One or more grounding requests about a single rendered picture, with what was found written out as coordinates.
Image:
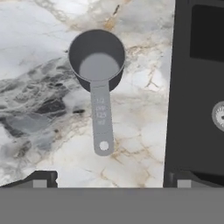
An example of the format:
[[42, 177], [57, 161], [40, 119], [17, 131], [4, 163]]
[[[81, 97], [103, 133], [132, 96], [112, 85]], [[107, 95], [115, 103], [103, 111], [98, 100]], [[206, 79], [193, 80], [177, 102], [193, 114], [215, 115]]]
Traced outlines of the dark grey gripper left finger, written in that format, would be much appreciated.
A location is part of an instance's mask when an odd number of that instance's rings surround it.
[[28, 177], [2, 185], [2, 188], [57, 188], [58, 173], [56, 171], [34, 171]]

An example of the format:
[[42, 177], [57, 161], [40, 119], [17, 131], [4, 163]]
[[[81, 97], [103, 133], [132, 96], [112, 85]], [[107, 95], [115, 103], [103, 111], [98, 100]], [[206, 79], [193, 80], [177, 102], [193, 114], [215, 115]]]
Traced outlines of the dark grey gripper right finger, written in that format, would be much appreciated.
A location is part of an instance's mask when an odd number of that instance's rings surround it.
[[169, 172], [167, 186], [172, 188], [224, 188], [224, 176], [191, 171]]

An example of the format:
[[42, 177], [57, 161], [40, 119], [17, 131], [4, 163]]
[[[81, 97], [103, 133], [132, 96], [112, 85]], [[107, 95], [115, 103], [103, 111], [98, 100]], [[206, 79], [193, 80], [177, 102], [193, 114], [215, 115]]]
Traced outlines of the grey measuring cup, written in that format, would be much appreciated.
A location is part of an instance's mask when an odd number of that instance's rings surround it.
[[123, 43], [109, 31], [84, 31], [71, 43], [68, 60], [79, 83], [91, 95], [94, 152], [106, 157], [114, 152], [109, 92], [123, 75]]

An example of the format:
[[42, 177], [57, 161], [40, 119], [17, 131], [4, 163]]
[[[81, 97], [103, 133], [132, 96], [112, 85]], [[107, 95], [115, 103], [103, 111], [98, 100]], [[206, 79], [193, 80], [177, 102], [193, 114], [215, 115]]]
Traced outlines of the black appliance with round gauge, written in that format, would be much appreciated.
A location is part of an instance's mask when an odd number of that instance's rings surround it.
[[164, 157], [169, 172], [224, 176], [224, 0], [176, 0]]

